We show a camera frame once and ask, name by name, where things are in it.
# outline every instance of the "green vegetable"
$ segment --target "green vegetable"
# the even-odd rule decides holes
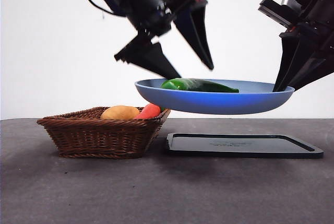
[[[161,88],[199,92],[239,92],[239,89],[224,86],[220,83],[204,79],[175,78],[166,80]]]

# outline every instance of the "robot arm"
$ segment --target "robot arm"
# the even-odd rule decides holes
[[[152,44],[175,23],[202,62],[213,69],[205,31],[206,0],[105,0],[114,15],[127,17],[138,31],[115,59],[133,63],[168,79],[180,77],[164,56],[160,43]]]
[[[113,14],[127,17],[138,35],[116,60],[133,63],[171,79],[180,77],[155,36],[174,22],[202,62],[213,69],[205,31],[206,0],[105,0]],[[296,90],[334,72],[334,0],[263,0],[260,11],[286,27],[283,55],[273,91]]]
[[[334,72],[334,0],[263,0],[259,10],[287,28],[273,91],[298,90]]]

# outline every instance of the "table surface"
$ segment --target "table surface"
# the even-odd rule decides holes
[[[168,133],[283,134],[322,159],[176,157]],[[145,156],[59,158],[36,119],[1,121],[1,223],[332,224],[334,119],[167,119]]]

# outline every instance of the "orange vegetable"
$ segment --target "orange vegetable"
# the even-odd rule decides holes
[[[149,119],[157,117],[160,114],[160,107],[152,103],[146,105],[143,110],[134,119]]]

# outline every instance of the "wicker basket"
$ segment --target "wicker basket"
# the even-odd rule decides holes
[[[140,158],[158,135],[170,110],[144,120],[101,120],[108,107],[44,117],[44,126],[60,157]]]

